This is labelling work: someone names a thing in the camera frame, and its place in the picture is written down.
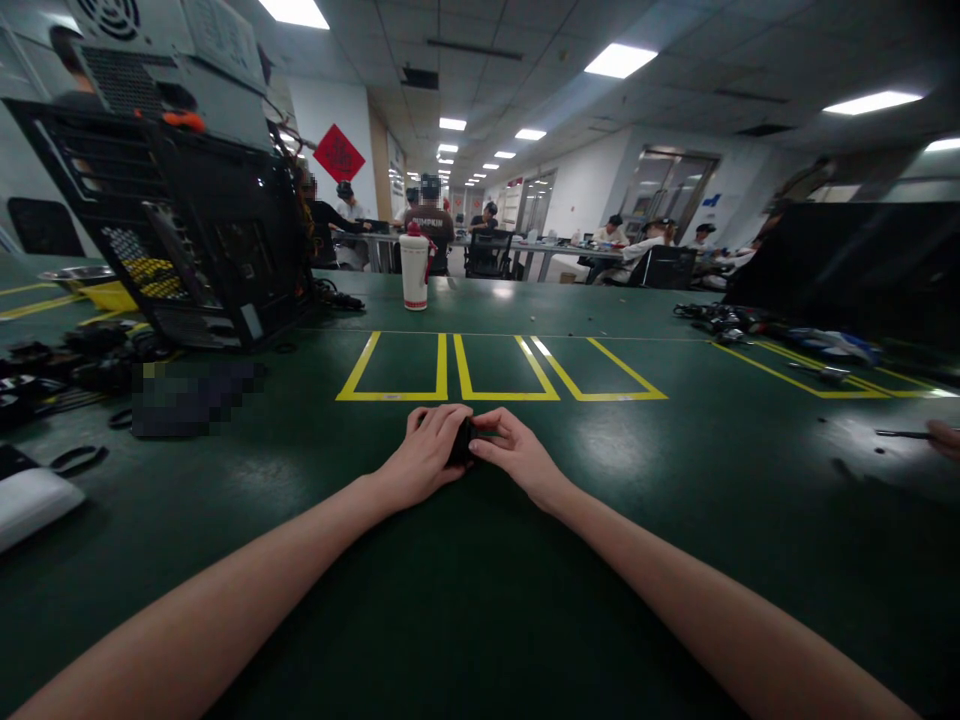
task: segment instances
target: forearm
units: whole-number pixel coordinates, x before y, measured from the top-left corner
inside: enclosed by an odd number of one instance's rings
[[[917,717],[819,635],[599,500],[568,489],[548,510],[610,564],[751,717]]]
[[[356,480],[138,613],[14,717],[198,718],[317,579],[391,514]]]

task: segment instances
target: person's hand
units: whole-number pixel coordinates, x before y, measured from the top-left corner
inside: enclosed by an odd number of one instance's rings
[[[383,466],[368,476],[377,495],[399,512],[459,480],[465,467],[445,468],[457,431],[473,415],[466,405],[417,408],[407,417],[407,436]]]
[[[473,440],[470,452],[505,470],[541,510],[552,512],[562,495],[576,490],[533,430],[506,408],[478,415],[473,424],[481,432],[497,435]]]
[[[957,432],[941,420],[931,420],[927,430],[933,435],[930,444],[944,457],[960,463],[960,432]]]

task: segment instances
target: metal bowl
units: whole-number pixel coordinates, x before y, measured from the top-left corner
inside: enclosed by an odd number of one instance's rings
[[[56,283],[66,292],[77,295],[82,287],[113,282],[117,279],[117,274],[110,269],[109,265],[86,265],[63,268],[62,270],[48,270],[40,273],[37,277],[44,282]]]

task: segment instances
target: yellow tray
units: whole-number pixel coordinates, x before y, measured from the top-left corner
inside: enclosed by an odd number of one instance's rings
[[[100,310],[136,312],[138,309],[137,304],[130,297],[130,293],[126,291],[123,283],[119,280],[103,285],[80,288],[80,292],[90,298]]]

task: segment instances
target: red diamond sign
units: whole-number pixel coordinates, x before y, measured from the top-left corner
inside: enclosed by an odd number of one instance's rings
[[[335,182],[353,180],[366,162],[336,124],[330,126],[313,156]]]

